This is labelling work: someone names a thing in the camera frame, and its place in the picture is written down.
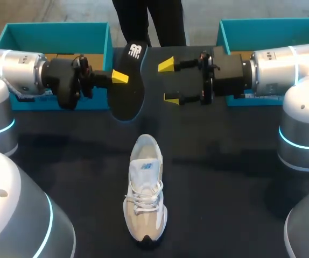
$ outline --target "shoe tongue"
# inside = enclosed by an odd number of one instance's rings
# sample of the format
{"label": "shoe tongue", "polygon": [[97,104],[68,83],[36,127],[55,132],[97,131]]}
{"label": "shoe tongue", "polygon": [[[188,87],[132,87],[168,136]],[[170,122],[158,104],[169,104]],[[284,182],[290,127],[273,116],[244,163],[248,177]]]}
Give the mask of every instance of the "shoe tongue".
{"label": "shoe tongue", "polygon": [[133,160],[129,172],[134,190],[144,192],[153,189],[158,182],[159,161],[157,159]]}

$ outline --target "black insole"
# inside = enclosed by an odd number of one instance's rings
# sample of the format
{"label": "black insole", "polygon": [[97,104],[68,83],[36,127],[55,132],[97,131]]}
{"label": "black insole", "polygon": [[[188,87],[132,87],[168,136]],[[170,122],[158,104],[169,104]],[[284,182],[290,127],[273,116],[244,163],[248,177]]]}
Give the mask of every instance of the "black insole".
{"label": "black insole", "polygon": [[130,121],[142,108],[145,96],[141,64],[148,45],[134,41],[125,47],[115,70],[128,75],[128,83],[114,83],[108,87],[108,105],[112,115],[120,121]]}

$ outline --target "person's leg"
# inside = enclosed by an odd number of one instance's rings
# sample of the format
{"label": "person's leg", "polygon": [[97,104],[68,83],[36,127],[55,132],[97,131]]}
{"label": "person's leg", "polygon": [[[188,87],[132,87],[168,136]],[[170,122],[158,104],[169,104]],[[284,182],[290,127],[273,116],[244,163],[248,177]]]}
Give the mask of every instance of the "person's leg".
{"label": "person's leg", "polygon": [[148,10],[145,0],[113,0],[121,31],[127,43],[148,41]]}
{"label": "person's leg", "polygon": [[186,46],[181,0],[147,0],[162,47]]}

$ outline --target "cable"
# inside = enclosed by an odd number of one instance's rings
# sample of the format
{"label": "cable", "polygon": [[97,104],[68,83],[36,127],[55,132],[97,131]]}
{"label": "cable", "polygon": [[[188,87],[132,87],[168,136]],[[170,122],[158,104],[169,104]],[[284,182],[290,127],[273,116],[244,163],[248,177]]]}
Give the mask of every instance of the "cable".
{"label": "cable", "polygon": [[23,98],[36,98],[36,97],[43,97],[43,96],[47,96],[47,95],[53,95],[50,91],[45,91],[45,93],[43,93],[42,95],[27,95],[27,94],[23,94],[20,91],[18,91],[15,87],[13,87],[11,85],[11,83],[9,83],[9,81],[0,75],[0,80],[2,80],[3,82],[5,82],[7,88],[9,89],[9,91],[17,96],[22,96]]}

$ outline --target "black tabletop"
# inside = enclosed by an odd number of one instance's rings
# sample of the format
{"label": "black tabletop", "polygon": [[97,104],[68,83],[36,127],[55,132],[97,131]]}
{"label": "black tabletop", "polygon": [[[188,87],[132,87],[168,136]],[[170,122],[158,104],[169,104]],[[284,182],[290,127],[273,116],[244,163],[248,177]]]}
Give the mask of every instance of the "black tabletop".
{"label": "black tabletop", "polygon": [[[175,55],[205,47],[151,48],[143,64],[145,103],[132,123],[108,111],[19,112],[14,161],[66,212],[76,257],[288,257],[283,229],[309,193],[309,173],[277,158],[280,106],[177,106],[163,92],[196,93],[197,70],[158,74]],[[152,251],[133,242],[123,215],[129,156],[139,135],[153,135],[164,157],[168,223]]]}

